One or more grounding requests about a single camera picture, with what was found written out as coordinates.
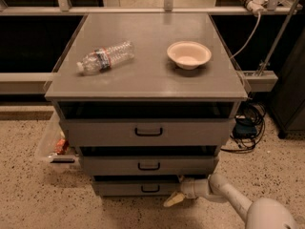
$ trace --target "drawer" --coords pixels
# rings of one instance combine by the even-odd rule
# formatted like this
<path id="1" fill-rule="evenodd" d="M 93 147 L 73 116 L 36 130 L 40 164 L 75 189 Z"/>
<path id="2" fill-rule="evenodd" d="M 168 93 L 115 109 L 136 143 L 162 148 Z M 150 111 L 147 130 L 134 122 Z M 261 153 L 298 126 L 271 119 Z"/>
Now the drawer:
<path id="1" fill-rule="evenodd" d="M 98 196 L 166 196 L 179 188 L 176 176 L 94 177 L 92 188 Z"/>
<path id="2" fill-rule="evenodd" d="M 81 158 L 90 176 L 209 175 L 218 158 L 214 156 L 128 156 Z"/>
<path id="3" fill-rule="evenodd" d="M 156 120 L 66 120 L 71 146 L 185 146 L 223 145 L 234 119 Z"/>

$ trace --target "floor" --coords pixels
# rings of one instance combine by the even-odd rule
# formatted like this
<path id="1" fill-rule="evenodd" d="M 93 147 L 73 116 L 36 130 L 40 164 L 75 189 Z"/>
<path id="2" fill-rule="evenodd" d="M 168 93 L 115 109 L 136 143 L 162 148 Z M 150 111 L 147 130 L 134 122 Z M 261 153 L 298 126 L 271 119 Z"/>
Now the floor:
<path id="1" fill-rule="evenodd" d="M 164 208 L 165 197 L 101 198 L 79 171 L 58 172 L 35 158 L 52 106 L 0 106 L 0 228 L 244 228 L 229 203 L 204 198 Z M 235 148 L 231 141 L 227 148 Z M 305 135 L 266 133 L 249 154 L 220 152 L 216 171 L 250 200 L 274 198 L 305 228 Z"/>

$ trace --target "white device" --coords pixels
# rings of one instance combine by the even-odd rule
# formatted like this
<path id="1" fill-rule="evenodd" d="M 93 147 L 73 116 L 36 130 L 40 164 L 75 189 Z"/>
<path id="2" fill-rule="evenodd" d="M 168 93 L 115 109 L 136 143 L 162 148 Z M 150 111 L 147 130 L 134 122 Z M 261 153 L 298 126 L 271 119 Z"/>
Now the white device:
<path id="1" fill-rule="evenodd" d="M 229 201 L 245 222 L 245 229 L 298 228 L 291 213 L 278 201 L 260 198 L 251 202 L 220 174 L 212 174 L 207 179 L 181 177 L 180 191 L 174 192 L 164 202 L 164 206 L 173 206 L 184 198 L 199 197 L 214 202 Z"/>

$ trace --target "bowl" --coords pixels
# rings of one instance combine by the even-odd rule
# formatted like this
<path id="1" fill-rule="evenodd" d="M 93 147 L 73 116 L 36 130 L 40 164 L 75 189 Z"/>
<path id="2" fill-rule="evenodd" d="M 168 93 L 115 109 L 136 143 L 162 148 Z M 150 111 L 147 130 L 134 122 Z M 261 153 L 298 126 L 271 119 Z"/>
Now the bowl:
<path id="1" fill-rule="evenodd" d="M 168 57 L 182 69 L 193 70 L 207 63 L 212 56 L 211 51 L 200 43 L 181 41 L 168 47 Z"/>

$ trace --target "black handle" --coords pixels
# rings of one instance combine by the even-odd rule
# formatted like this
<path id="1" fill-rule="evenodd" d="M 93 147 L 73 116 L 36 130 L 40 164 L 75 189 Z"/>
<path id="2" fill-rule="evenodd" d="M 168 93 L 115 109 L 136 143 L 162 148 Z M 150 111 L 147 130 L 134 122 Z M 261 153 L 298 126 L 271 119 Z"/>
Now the black handle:
<path id="1" fill-rule="evenodd" d="M 137 163 L 137 168 L 140 170 L 140 171 L 157 171 L 160 169 L 160 162 L 158 162 L 158 166 L 155 167 L 155 168 L 142 168 L 141 167 L 141 163 Z"/>
<path id="2" fill-rule="evenodd" d="M 145 194 L 153 194 L 153 193 L 160 192 L 160 185 L 158 185 L 155 190 L 144 190 L 144 186 L 142 185 L 141 186 L 141 192 L 145 193 Z"/>
<path id="3" fill-rule="evenodd" d="M 160 127 L 160 130 L 158 133 L 140 133 L 137 128 L 134 128 L 134 133 L 137 136 L 161 136 L 163 134 L 163 128 Z"/>

